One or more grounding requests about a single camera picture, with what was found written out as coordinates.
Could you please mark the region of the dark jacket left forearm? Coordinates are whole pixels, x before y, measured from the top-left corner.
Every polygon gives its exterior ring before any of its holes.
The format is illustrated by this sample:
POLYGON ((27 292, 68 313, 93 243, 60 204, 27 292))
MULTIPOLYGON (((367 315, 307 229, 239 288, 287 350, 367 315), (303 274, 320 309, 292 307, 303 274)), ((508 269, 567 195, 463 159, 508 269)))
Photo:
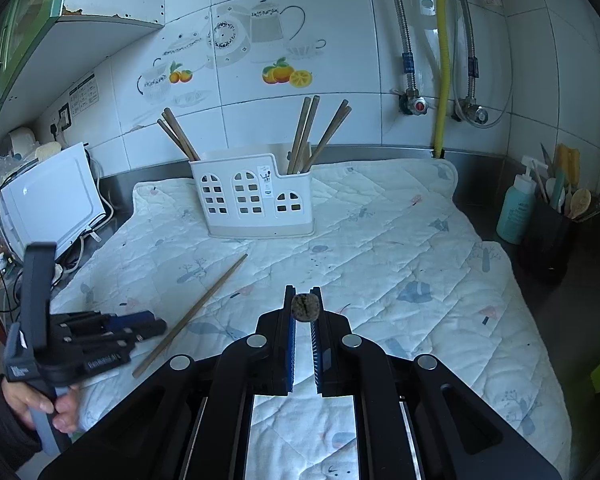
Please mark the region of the dark jacket left forearm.
POLYGON ((17 470, 42 451, 38 434, 28 428, 7 404, 0 375, 0 479, 17 479, 17 470))

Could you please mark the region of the person's left hand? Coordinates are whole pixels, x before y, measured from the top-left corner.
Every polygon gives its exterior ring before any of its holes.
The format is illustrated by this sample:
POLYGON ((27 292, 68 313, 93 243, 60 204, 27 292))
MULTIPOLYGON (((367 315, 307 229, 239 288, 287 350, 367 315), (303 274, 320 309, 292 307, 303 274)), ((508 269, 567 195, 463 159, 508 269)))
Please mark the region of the person's left hand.
POLYGON ((32 412, 53 415, 53 426, 63 434, 72 434, 79 425, 79 389, 71 386, 62 396, 51 401, 43 393, 24 382, 8 382, 2 379, 4 399, 12 412, 29 428, 35 424, 32 412))

